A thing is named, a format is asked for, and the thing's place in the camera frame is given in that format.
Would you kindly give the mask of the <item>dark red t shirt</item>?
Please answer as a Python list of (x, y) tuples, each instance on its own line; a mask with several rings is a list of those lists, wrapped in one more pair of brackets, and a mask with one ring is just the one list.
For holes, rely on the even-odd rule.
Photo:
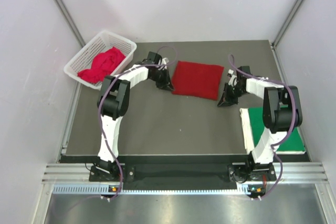
[(219, 65), (179, 61), (172, 77), (172, 93), (215, 101), (223, 71), (224, 67)]

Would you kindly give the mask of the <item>white plastic basket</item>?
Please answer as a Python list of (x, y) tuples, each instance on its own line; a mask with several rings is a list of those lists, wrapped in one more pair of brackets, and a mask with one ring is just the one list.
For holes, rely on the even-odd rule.
[(125, 69), (136, 48), (135, 42), (104, 30), (64, 66), (64, 73), (84, 86), (100, 89), (105, 76)]

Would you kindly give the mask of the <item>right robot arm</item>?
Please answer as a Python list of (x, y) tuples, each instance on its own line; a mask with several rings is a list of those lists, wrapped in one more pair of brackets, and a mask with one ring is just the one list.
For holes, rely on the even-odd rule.
[(230, 177), (239, 183), (261, 179), (266, 176), (275, 180), (273, 160), (276, 151), (285, 142), (294, 128), (302, 123), (302, 111), (298, 88), (280, 81), (255, 77), (249, 66), (228, 72), (229, 81), (224, 84), (218, 107), (238, 104), (245, 94), (253, 94), (263, 101), (264, 130), (256, 147), (249, 152), (244, 165), (230, 165)]

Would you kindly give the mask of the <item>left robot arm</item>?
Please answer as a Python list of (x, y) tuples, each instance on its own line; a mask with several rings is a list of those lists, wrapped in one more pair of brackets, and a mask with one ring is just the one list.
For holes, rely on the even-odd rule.
[(148, 57), (135, 63), (124, 72), (106, 76), (101, 86), (98, 106), (98, 123), (101, 131), (99, 161), (94, 165), (101, 169), (107, 180), (123, 179), (118, 161), (118, 141), (123, 117), (129, 108), (131, 89), (143, 81), (152, 80), (159, 90), (173, 91), (167, 58), (150, 51)]

